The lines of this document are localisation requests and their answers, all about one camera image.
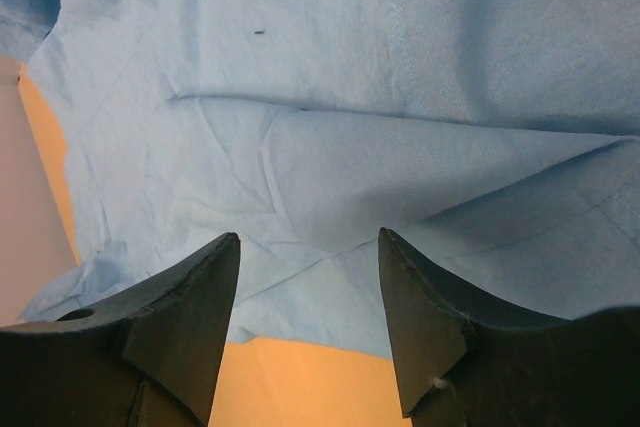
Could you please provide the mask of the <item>light blue long sleeve shirt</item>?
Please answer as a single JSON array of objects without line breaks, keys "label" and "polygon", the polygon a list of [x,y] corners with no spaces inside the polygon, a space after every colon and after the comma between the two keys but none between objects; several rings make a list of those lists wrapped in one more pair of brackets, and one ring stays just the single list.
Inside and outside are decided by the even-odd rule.
[{"label": "light blue long sleeve shirt", "polygon": [[377,237],[563,318],[639,301],[639,0],[1,0],[67,143],[53,320],[241,241],[228,338],[390,354]]}]

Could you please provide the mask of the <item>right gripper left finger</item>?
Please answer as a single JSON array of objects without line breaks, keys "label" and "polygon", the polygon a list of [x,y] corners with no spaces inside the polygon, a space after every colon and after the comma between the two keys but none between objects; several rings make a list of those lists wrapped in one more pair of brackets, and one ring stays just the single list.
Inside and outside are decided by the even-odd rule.
[{"label": "right gripper left finger", "polygon": [[53,321],[1,331],[5,426],[205,426],[236,293],[226,233]]}]

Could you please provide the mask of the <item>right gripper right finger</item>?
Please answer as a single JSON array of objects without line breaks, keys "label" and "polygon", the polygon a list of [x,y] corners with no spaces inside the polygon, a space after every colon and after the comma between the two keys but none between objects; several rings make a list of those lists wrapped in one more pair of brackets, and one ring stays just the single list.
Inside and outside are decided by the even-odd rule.
[{"label": "right gripper right finger", "polygon": [[396,232],[378,239],[402,414],[415,426],[635,426],[639,310],[561,319],[502,300]]}]

